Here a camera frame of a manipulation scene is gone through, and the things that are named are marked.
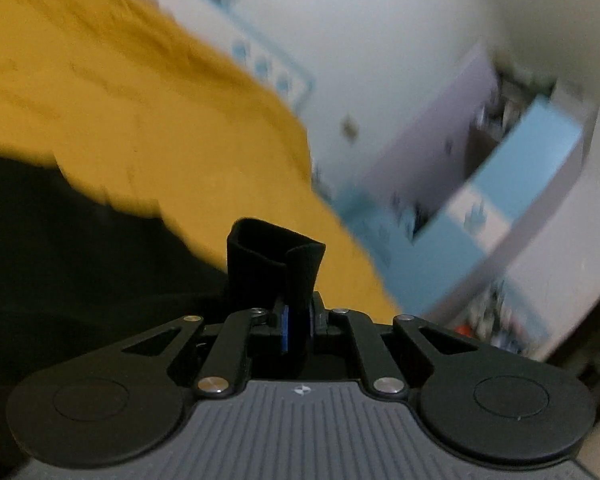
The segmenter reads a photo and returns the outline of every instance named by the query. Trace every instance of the ridged surface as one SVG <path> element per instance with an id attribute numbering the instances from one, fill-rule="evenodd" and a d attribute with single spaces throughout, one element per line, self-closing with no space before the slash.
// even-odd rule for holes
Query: ridged surface
<path id="1" fill-rule="evenodd" d="M 31 462 L 18 480 L 586 480 L 575 463 L 507 472 L 440 449 L 406 406 L 357 383 L 251 381 L 237 397 L 202 402 L 183 430 L 126 465 L 77 471 Z"/>

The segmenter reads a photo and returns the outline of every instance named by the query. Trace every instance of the black cloth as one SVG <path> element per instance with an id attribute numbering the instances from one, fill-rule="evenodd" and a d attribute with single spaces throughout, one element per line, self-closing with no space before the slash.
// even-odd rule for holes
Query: black cloth
<path id="1" fill-rule="evenodd" d="M 0 158 L 0 475 L 23 460 L 4 416 L 20 380 L 179 316 L 222 321 L 225 286 L 161 219 Z"/>

